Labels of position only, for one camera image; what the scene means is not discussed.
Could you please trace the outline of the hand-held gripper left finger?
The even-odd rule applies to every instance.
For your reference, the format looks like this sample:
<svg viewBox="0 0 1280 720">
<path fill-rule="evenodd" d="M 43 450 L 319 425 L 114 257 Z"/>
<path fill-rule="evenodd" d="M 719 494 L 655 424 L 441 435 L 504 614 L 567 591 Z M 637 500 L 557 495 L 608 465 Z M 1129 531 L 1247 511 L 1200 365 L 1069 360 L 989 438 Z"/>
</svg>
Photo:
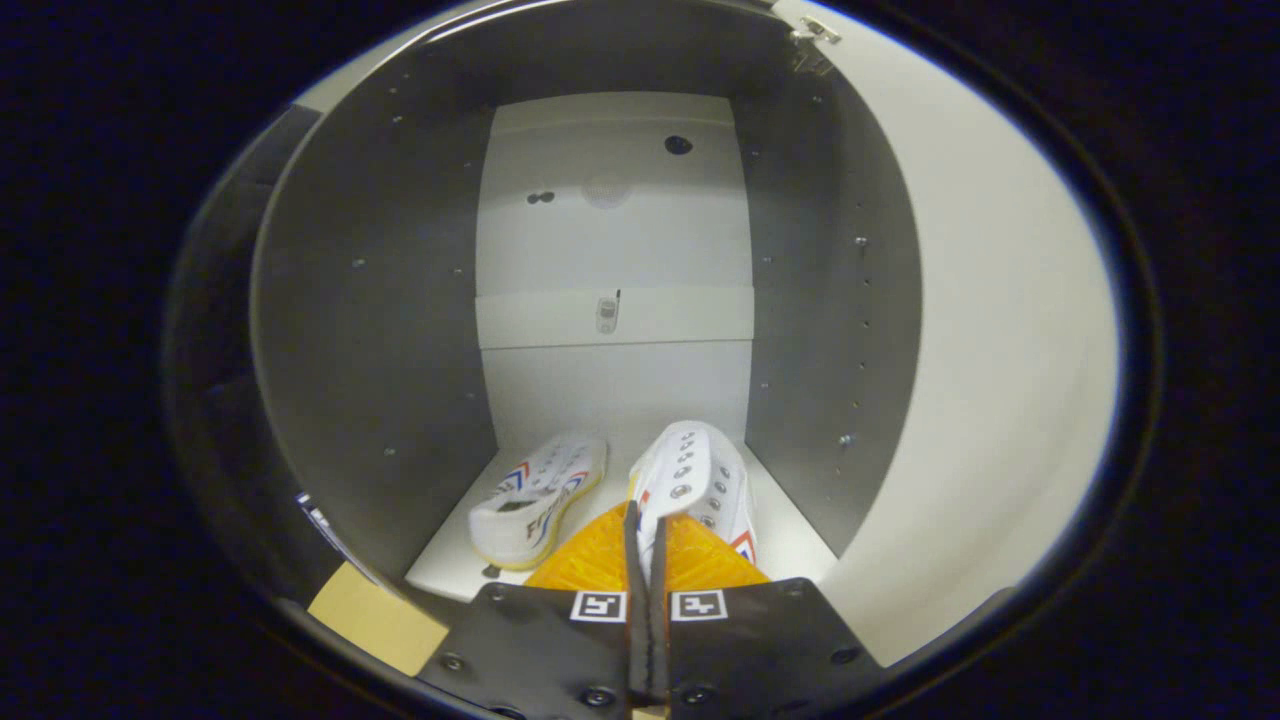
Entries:
<svg viewBox="0 0 1280 720">
<path fill-rule="evenodd" d="M 602 516 L 617 591 L 486 583 L 417 679 L 475 717 L 630 719 L 646 703 L 646 592 L 634 501 Z"/>
</svg>

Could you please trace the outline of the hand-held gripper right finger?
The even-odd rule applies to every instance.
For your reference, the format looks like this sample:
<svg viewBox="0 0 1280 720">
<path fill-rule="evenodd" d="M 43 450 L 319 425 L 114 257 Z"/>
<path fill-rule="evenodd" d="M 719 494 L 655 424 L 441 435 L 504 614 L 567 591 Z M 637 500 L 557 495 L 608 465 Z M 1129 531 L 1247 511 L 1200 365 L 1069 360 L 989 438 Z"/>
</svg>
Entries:
<svg viewBox="0 0 1280 720">
<path fill-rule="evenodd" d="M 663 518 L 652 565 L 650 678 L 669 719 L 860 714 L 884 669 L 815 583 L 748 582 L 701 523 Z"/>
</svg>

